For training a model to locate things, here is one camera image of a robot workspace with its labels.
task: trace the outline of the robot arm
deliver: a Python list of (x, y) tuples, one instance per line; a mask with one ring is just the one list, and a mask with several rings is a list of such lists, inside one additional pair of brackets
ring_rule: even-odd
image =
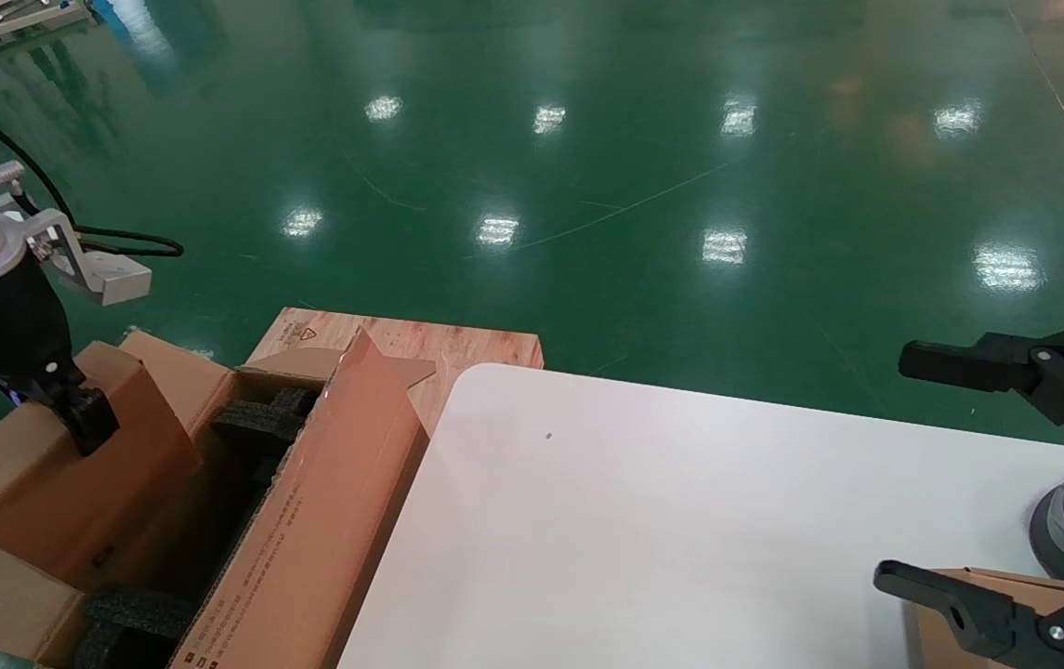
[(69, 323), (41, 269), (47, 263), (72, 287), (102, 305), (150, 290), (150, 271), (123, 255), (85, 251), (69, 218), (37, 211), (18, 179), (23, 166), (0, 166), (0, 386), (51, 407), (78, 451), (89, 454), (118, 429), (106, 397), (82, 388)]

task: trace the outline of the white table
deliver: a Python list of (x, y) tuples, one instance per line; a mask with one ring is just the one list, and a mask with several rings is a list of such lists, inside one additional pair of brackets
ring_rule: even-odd
[(1063, 479), (1059, 445), (480, 365), (339, 669), (907, 666), (876, 564), (1041, 575)]

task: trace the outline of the open cardboard box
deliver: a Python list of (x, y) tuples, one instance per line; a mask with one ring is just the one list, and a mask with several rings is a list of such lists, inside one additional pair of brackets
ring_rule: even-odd
[[(173, 665), (198, 666), (199, 651), (239, 665), (238, 649), (251, 666), (256, 656), (243, 649), (284, 643), (281, 630), (288, 652), (312, 666), (335, 656), (429, 442), (408, 389), (434, 365), (386, 358), (364, 332), (345, 354), (289, 350), (235, 370), (134, 332), (118, 349), (92, 344), (78, 364), (119, 415), (119, 432), (97, 453), (77, 457), (44, 407), (0, 422), (0, 518), (35, 523), (0, 533), (0, 651), (67, 668), (88, 625), (85, 599), (101, 585), (200, 601), (246, 503), (233, 495), (246, 471), (210, 420), (231, 400), (307, 386), (322, 399), (188, 632), (182, 649), (194, 650)], [(124, 457), (99, 458), (116, 445)], [(137, 446), (172, 456), (129, 456)], [(107, 504), (98, 504), (101, 488)], [(316, 588), (322, 597), (311, 597)]]
[[(1031, 606), (1036, 614), (1049, 615), (1064, 606), (1064, 581), (1007, 574), (988, 569), (938, 569), (940, 574), (981, 585), (983, 588), (1008, 593), (1019, 604)], [(924, 669), (1000, 669), (1003, 665), (970, 655), (958, 647), (949, 623), (934, 609), (915, 607), (919, 628)]]

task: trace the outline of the plywood board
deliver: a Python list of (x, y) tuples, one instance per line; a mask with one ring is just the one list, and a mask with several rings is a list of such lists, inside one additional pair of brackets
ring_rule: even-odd
[(294, 307), (280, 312), (247, 362), (250, 364), (289, 349), (344, 350), (359, 328), (366, 329), (383, 355), (427, 359), (436, 364), (433, 377), (408, 390), (408, 397), (429, 433), (436, 429), (453, 382), (473, 365), (498, 362), (544, 369), (544, 354), (535, 334)]

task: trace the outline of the black cable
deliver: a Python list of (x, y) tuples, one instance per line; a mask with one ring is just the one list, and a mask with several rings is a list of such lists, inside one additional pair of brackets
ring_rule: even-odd
[[(94, 247), (95, 250), (106, 249), (107, 253), (116, 253), (122, 255), (162, 255), (162, 257), (180, 257), (184, 254), (184, 246), (178, 240), (169, 239), (167, 237), (161, 237), (157, 234), (145, 234), (142, 232), (129, 232), (129, 230), (112, 230), (110, 228), (93, 228), (88, 224), (77, 224), (77, 220), (73, 219), (72, 211), (69, 208), (69, 203), (65, 201), (63, 195), (61, 195), (61, 189), (56, 187), (55, 183), (52, 182), (52, 178), (48, 177), (47, 171), (44, 171), (40, 164), (35, 162), (35, 158), (29, 155), (29, 152), (23, 150), (20, 145), (15, 144), (7, 133), (0, 129), (0, 141), (3, 147), (11, 149), (15, 156), (27, 165), (27, 168), (32, 170), (35, 178), (40, 180), (44, 187), (47, 188), (48, 195), (52, 196), (52, 202), (56, 203), (56, 207), (69, 219), (69, 224), (72, 225), (73, 230), (77, 230), (80, 234), (97, 234), (99, 237), (116, 237), (120, 239), (132, 239), (135, 241), (149, 241), (151, 245), (161, 245), (166, 247), (165, 249), (136, 249), (136, 247), (111, 247), (110, 245), (103, 245), (101, 241), (93, 241), (88, 239), (82, 239), (82, 247)], [(39, 210), (35, 207), (32, 200), (27, 196), (27, 194), (21, 194), (19, 196), (13, 196), (15, 202), (18, 206), (23, 210), (29, 216), (35, 216), (35, 213), (39, 213)]]

